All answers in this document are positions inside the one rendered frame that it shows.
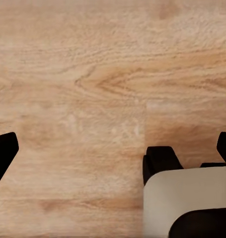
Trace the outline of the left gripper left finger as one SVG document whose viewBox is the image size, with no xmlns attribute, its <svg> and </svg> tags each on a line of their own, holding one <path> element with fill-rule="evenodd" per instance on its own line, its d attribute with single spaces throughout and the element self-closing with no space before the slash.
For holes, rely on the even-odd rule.
<svg viewBox="0 0 226 238">
<path fill-rule="evenodd" d="M 0 180 L 18 151 L 18 141 L 14 132 L 0 135 Z"/>
</svg>

